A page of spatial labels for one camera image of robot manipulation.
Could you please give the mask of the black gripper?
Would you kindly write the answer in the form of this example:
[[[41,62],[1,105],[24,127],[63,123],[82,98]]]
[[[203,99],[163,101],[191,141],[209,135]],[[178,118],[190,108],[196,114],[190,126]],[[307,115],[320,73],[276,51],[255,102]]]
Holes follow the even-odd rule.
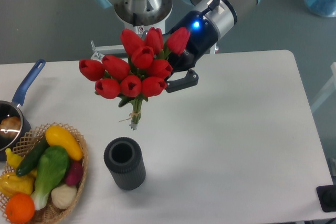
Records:
[[[181,55],[171,53],[168,62],[173,67],[173,72],[187,71],[185,77],[177,80],[168,80],[166,91],[172,93],[187,89],[198,84],[198,74],[190,69],[203,56],[214,43],[218,41],[218,33],[213,24],[201,16],[201,12],[192,10],[186,14],[168,34],[172,34],[181,27],[190,33],[185,51]]]

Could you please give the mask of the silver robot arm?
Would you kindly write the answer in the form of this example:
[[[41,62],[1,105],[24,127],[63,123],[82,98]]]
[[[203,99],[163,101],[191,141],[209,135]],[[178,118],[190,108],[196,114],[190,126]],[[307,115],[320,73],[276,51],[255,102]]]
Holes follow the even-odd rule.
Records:
[[[214,54],[217,42],[261,0],[183,0],[193,6],[171,29],[166,20],[172,11],[172,0],[94,0],[102,8],[112,7],[125,28],[145,37],[151,27],[160,28],[164,39],[173,31],[185,27],[190,39],[181,57],[172,55],[173,72],[186,71],[186,76],[167,81],[167,92],[195,86],[198,75],[196,62],[204,54]]]

